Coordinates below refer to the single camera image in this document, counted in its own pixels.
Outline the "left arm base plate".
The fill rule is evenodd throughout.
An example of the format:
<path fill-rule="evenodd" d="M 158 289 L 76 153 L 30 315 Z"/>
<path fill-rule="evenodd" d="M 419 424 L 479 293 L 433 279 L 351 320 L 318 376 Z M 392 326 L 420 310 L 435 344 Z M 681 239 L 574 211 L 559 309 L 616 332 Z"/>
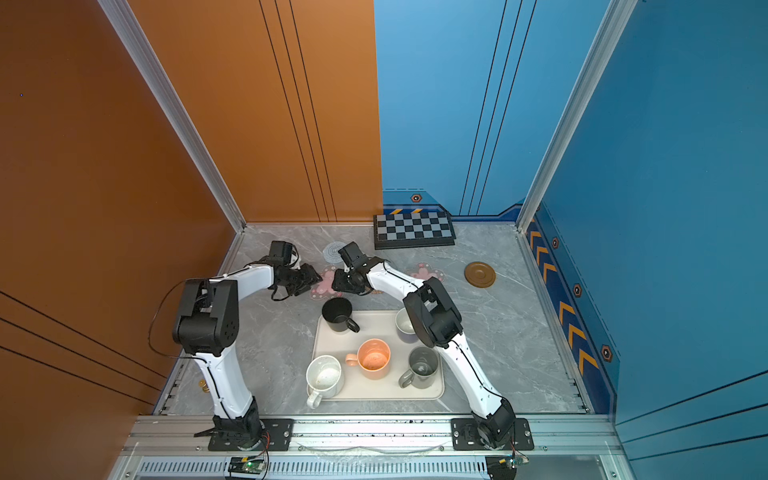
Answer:
<path fill-rule="evenodd" d="M 260 453 L 266 450 L 285 452 L 289 449 L 294 420 L 290 418 L 260 419 L 254 428 L 214 426 L 208 450 L 213 452 Z"/>

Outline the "brown wooden coaster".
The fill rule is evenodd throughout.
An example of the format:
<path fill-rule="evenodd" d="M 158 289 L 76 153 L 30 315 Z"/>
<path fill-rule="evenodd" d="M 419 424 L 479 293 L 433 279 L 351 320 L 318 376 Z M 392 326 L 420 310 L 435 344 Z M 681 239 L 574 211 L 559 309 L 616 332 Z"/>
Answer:
<path fill-rule="evenodd" d="M 464 269 L 466 281 L 476 288 L 489 288 L 497 278 L 496 271 L 485 262 L 471 262 Z"/>

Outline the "lavender mug white inside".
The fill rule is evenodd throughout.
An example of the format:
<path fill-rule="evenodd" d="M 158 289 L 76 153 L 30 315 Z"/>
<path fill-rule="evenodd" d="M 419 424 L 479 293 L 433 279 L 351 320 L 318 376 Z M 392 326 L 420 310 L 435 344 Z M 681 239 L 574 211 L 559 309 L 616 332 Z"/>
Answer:
<path fill-rule="evenodd" d="M 405 308 L 398 311 L 395 317 L 395 328 L 398 338 L 404 343 L 412 344 L 419 341 Z"/>

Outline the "cream serving tray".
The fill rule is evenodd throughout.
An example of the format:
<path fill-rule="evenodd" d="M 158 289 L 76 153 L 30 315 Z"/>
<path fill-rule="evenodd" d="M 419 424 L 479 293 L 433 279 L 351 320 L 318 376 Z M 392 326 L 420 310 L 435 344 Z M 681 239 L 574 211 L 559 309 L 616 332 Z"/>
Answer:
<path fill-rule="evenodd" d="M 352 319 L 360 327 L 357 333 L 336 332 L 324 318 L 317 320 L 312 357 L 334 357 L 331 365 L 343 376 L 343 386 L 330 398 L 332 401 L 426 401 L 443 395 L 441 366 L 425 387 L 400 385 L 401 376 L 410 370 L 409 355 L 418 344 L 398 336 L 396 316 L 395 310 L 355 311 Z"/>

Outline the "pink flower coaster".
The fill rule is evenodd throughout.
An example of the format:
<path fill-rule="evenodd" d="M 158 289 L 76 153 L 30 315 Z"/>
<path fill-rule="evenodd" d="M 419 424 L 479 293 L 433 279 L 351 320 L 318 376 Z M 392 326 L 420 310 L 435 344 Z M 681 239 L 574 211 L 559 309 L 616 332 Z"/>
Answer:
<path fill-rule="evenodd" d="M 315 284 L 310 291 L 312 299 L 325 300 L 342 296 L 341 292 L 337 292 L 332 288 L 336 270 L 335 266 L 330 266 L 323 270 L 321 281 Z"/>
<path fill-rule="evenodd" d="M 441 270 L 433 268 L 428 263 L 424 262 L 421 262 L 416 267 L 412 268 L 409 271 L 409 275 L 421 280 L 427 280 L 434 277 L 440 281 L 443 281 L 445 278 L 445 275 Z"/>

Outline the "green circuit board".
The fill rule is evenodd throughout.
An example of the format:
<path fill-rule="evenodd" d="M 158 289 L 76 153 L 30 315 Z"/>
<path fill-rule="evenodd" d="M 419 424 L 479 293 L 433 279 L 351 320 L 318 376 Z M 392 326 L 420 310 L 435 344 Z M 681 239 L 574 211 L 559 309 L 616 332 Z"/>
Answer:
<path fill-rule="evenodd" d="M 231 457 L 227 467 L 230 479 L 263 479 L 268 470 L 268 461 L 263 457 Z"/>

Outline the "folded checkerboard box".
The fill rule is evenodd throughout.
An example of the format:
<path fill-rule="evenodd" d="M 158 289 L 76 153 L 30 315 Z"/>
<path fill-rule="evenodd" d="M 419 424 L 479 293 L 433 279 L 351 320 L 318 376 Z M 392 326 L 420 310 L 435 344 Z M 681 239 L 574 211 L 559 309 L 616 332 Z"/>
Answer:
<path fill-rule="evenodd" d="M 374 217 L 376 250 L 453 246 L 455 240 L 452 218 L 444 211 L 409 211 Z"/>

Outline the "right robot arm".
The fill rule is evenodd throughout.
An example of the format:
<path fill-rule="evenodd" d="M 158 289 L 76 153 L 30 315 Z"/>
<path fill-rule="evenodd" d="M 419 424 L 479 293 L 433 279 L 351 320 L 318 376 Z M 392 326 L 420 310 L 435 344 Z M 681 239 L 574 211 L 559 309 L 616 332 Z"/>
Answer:
<path fill-rule="evenodd" d="M 402 301 L 418 339 L 442 357 L 459 381 L 481 443 L 489 449 L 507 448 L 516 421 L 514 409 L 475 358 L 461 313 L 439 279 L 408 276 L 375 257 L 356 269 L 336 270 L 332 287 L 338 292 L 358 295 L 379 291 Z"/>

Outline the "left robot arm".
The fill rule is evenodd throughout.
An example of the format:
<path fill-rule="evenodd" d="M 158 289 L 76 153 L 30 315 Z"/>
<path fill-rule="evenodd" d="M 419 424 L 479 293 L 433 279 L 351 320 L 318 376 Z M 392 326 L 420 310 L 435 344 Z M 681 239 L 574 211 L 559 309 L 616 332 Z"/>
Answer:
<path fill-rule="evenodd" d="M 211 438 L 211 450 L 252 450 L 266 443 L 257 400 L 236 355 L 240 301 L 281 287 L 288 297 L 298 296 L 320 281 L 314 267 L 299 262 L 295 266 L 253 263 L 231 274 L 183 283 L 172 338 L 186 358 L 198 363 L 210 389 L 213 427 L 200 434 Z"/>

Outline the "grey green mug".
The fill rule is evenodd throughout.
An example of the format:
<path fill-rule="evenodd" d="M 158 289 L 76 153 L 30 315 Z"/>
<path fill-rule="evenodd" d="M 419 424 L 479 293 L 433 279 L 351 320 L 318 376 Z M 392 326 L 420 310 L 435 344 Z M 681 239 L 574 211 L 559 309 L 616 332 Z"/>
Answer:
<path fill-rule="evenodd" d="M 417 347 L 408 356 L 408 368 L 400 376 L 400 388 L 413 386 L 417 389 L 430 387 L 436 379 L 440 365 L 438 354 L 431 348 Z"/>

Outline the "right small circuit board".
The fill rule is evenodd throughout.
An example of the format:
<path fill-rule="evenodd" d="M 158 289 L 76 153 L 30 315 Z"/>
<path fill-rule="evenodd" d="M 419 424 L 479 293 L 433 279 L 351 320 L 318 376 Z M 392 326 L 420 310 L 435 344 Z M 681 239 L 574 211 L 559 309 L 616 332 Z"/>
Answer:
<path fill-rule="evenodd" d="M 486 456 L 486 472 L 491 480 L 514 480 L 519 467 L 529 463 L 525 455 Z"/>

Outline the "black mug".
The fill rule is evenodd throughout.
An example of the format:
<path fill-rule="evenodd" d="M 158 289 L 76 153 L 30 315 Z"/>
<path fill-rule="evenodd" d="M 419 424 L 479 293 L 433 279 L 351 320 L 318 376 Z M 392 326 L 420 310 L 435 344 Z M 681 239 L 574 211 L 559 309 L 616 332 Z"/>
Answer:
<path fill-rule="evenodd" d="M 323 304 L 321 314 L 332 331 L 359 333 L 360 326 L 352 319 L 352 312 L 351 302 L 348 299 L 337 297 Z"/>

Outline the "orange pink mug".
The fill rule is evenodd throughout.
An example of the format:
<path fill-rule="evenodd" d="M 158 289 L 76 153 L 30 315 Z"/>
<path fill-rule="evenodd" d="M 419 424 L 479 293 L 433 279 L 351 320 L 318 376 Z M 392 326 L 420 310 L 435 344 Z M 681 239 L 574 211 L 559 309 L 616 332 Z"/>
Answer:
<path fill-rule="evenodd" d="M 363 342 L 356 353 L 350 353 L 345 358 L 348 366 L 359 369 L 370 380 L 383 379 L 389 372 L 390 362 L 390 346 L 377 338 Z"/>

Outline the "light blue woven coaster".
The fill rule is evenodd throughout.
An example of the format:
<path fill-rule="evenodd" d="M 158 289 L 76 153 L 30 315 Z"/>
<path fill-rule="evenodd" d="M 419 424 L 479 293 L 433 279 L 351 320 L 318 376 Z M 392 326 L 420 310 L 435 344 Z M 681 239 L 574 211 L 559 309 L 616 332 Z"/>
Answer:
<path fill-rule="evenodd" d="M 345 247 L 345 243 L 341 241 L 334 241 L 326 245 L 322 251 L 323 258 L 329 264 L 343 264 L 344 261 L 341 257 L 340 251 Z"/>

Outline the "aluminium front rail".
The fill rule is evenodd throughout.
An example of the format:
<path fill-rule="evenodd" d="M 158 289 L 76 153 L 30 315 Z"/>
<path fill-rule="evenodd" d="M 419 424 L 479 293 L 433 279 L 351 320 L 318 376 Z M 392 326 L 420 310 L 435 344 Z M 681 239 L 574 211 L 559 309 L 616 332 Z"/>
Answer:
<path fill-rule="evenodd" d="M 275 418 L 263 423 L 272 446 L 289 454 L 384 453 L 453 454 L 452 425 L 459 414 L 296 415 L 290 428 Z M 615 429 L 605 415 L 523 413 L 534 449 L 529 456 L 622 455 Z M 196 434 L 212 427 L 204 416 L 139 416 L 119 450 L 121 456 L 210 456 L 209 438 Z"/>

